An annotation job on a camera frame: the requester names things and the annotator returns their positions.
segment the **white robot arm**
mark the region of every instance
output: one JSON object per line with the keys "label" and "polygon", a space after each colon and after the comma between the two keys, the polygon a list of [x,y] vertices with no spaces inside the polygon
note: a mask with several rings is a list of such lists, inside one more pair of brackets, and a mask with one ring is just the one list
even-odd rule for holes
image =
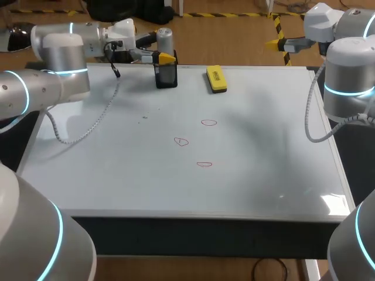
{"label": "white robot arm", "polygon": [[0,120],[88,96],[86,57],[103,56],[105,49],[126,50],[133,60],[142,63],[174,63],[172,33],[164,34],[165,29],[153,33],[154,40],[149,41],[158,43],[158,51],[149,51],[137,48],[137,41],[144,41],[145,35],[135,36],[132,19],[103,29],[95,22],[35,26],[32,48],[50,71],[26,69],[0,73]]}
{"label": "white robot arm", "polygon": [[[308,100],[305,127],[311,141],[324,141],[347,123],[375,125],[374,19],[375,11],[349,9],[344,13],[325,4],[317,4],[306,14],[306,37],[319,42],[319,50],[326,53],[311,88],[326,66],[324,110],[329,119],[339,122],[326,137],[312,139]],[[335,229],[328,246],[329,271],[321,280],[375,280],[374,201],[375,191]]]}
{"label": "white robot arm", "polygon": [[93,281],[88,233],[0,164],[0,279]]}

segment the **whiteboard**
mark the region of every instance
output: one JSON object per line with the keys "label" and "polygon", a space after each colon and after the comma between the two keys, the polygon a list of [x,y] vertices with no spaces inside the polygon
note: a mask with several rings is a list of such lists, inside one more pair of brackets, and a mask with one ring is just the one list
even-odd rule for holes
{"label": "whiteboard", "polygon": [[[66,146],[41,116],[18,173],[72,216],[341,221],[354,204],[335,142],[304,132],[313,72],[222,68],[228,90],[212,94],[205,66],[179,66],[178,87],[158,90],[152,67],[119,65],[98,128]],[[90,97],[51,111],[64,138],[84,133],[113,94],[109,66],[88,72]],[[329,130],[318,88],[310,130]]]}

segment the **wooden floor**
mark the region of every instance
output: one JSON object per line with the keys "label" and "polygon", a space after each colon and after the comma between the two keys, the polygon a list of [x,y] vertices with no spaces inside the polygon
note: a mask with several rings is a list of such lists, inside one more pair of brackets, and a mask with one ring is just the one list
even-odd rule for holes
{"label": "wooden floor", "polygon": [[[263,0],[185,0],[184,12],[260,12]],[[336,9],[342,9],[338,0],[324,0]],[[375,9],[373,0],[343,0],[346,5]],[[78,0],[42,2],[42,0],[20,0],[12,9],[78,9]],[[275,6],[274,12],[285,12],[285,7]],[[88,15],[35,15],[13,14],[14,22],[32,22],[38,25],[63,22],[86,22]],[[155,30],[158,26],[135,19],[139,32]],[[167,25],[174,32],[175,49],[180,64],[221,64],[239,66],[283,66],[281,53],[265,49],[264,43],[277,39],[272,19],[249,18],[175,18]],[[303,21],[299,16],[283,16],[282,30],[285,37],[304,35]],[[27,61],[36,61],[31,49],[16,53],[0,53],[0,68],[23,68]],[[300,54],[291,54],[293,66],[319,66],[322,59],[317,46]],[[116,280],[250,280],[256,259],[243,258],[98,258],[96,281]],[[288,281],[303,280],[296,260],[285,260]],[[327,270],[321,262],[322,272]],[[276,262],[263,261],[257,270],[257,281],[282,280],[282,271]]]}

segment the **black cord on floor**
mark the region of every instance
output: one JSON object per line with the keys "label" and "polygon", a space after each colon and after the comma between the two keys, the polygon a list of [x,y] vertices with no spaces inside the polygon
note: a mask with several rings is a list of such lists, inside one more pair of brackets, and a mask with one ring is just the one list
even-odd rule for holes
{"label": "black cord on floor", "polygon": [[316,4],[311,2],[311,0],[304,0],[303,2],[296,2],[292,4],[286,4],[279,1],[274,2],[276,5],[287,7],[288,12],[290,13],[307,13],[310,10],[310,4]]}
{"label": "black cord on floor", "polygon": [[343,6],[343,7],[345,7],[346,9],[350,9],[348,6],[346,6],[343,2],[342,2],[342,0],[339,0],[340,1],[340,4]]}
{"label": "black cord on floor", "polygon": [[[108,57],[108,53],[106,52],[106,48],[107,46],[111,44],[111,50],[112,50],[112,55],[111,57]],[[115,73],[116,75],[116,78],[120,78],[121,74],[120,72],[118,71],[118,69],[116,68],[116,66],[113,64],[112,62],[112,58],[113,58],[113,53],[115,52],[115,49],[117,48],[117,46],[119,46],[120,44],[116,41],[110,41],[110,42],[107,42],[106,44],[104,44],[104,47],[103,47],[103,53],[104,53],[104,56],[105,58],[108,60],[108,62],[111,64],[111,68],[113,70],[113,72]]]}
{"label": "black cord on floor", "polygon": [[[257,260],[256,261],[256,263],[254,264],[254,266],[253,266],[253,269],[251,270],[251,281],[256,281],[256,279],[255,279],[255,270],[256,270],[256,268],[257,268],[257,265],[261,262],[261,261],[263,261],[264,259],[259,259],[259,260]],[[283,271],[284,271],[284,278],[282,279],[282,281],[287,281],[287,278],[288,278],[288,268],[287,268],[287,266],[285,265],[285,263],[283,263],[283,261],[282,260],[280,260],[280,259],[273,259],[274,261],[277,261],[280,265],[281,265],[281,267],[282,267],[282,269],[283,269]]]}

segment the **red ink mark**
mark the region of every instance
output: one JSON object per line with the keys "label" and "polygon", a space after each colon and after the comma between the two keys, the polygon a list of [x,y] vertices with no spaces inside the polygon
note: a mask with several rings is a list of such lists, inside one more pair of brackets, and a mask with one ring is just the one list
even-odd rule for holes
{"label": "red ink mark", "polygon": [[197,165],[200,167],[211,167],[212,163],[211,162],[197,162]]}
{"label": "red ink mark", "polygon": [[185,145],[188,145],[189,144],[189,141],[187,139],[181,139],[181,138],[175,138],[175,142],[179,145],[179,146],[185,146]]}
{"label": "red ink mark", "polygon": [[202,120],[201,123],[204,125],[204,126],[215,126],[217,124],[217,122],[215,120]]}

